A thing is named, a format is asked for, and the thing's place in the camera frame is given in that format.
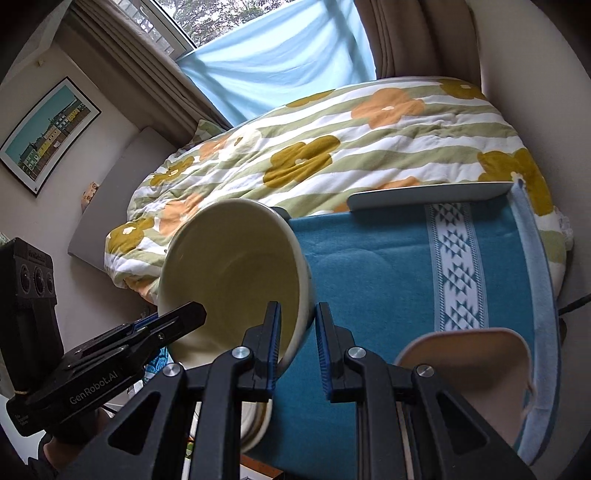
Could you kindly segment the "light blue window sheet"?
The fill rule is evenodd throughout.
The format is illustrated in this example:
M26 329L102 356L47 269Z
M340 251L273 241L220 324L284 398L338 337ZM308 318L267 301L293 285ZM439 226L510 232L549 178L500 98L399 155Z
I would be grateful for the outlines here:
M232 126L315 93L377 78L353 1L294 1L177 61Z

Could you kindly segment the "brown curtain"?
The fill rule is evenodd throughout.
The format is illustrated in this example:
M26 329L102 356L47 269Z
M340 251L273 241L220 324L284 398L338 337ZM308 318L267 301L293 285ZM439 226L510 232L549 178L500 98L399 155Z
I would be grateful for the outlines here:
M182 146L201 120L230 128L204 93L113 2L72 2L55 40L138 129L150 127Z

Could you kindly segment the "floral duvet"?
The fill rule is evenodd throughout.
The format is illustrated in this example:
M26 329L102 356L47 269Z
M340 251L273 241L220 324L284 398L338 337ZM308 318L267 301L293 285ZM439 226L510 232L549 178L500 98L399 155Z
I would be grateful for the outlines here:
M116 286L154 302L173 236L216 201L256 200L297 218L345 211L356 192L493 181L524 183L560 290L568 243L530 151L478 87L436 77L321 92L230 130L200 121L133 187L103 265Z

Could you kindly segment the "grey headboard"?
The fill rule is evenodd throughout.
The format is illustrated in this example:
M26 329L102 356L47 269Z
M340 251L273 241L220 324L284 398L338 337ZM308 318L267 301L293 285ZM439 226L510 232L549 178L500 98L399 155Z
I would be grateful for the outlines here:
M131 196L176 148L150 127L124 149L86 207L68 246L68 254L104 272L107 234L127 220Z

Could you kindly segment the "pink wavy-edged dish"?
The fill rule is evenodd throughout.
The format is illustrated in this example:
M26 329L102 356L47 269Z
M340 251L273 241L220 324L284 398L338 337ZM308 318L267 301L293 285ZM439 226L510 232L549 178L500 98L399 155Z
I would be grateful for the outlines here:
M394 364L433 367L512 446L537 397L529 346L507 328L426 334L412 341Z

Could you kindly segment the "framed city picture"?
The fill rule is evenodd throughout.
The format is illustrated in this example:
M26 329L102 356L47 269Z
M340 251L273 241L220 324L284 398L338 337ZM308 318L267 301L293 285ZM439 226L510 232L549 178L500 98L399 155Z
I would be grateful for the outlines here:
M64 77L27 112L1 145L1 164L38 196L62 157L101 110Z

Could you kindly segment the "cream ceramic bowl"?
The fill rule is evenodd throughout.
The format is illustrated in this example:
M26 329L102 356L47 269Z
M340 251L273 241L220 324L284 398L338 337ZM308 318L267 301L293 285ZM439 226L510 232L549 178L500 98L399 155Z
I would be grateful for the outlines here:
M211 363L263 323L271 301L280 303L279 365L290 367L308 336L315 305L311 270L287 220L245 199L200 210L174 235L164 260L157 309L165 314L189 301L206 310L205 323L173 342L171 358L192 368Z

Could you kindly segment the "blue patterned tablecloth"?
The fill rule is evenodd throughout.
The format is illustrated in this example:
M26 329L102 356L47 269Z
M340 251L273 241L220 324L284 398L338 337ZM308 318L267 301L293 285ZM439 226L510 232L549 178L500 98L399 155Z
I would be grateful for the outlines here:
M363 347L392 362L434 332L507 328L529 346L537 397L517 444L533 465L547 447L559 390L550 270L523 182L490 200L407 205L291 219L315 299ZM353 406L329 406L318 350L305 338L279 380L270 427L249 451L308 479L353 479Z

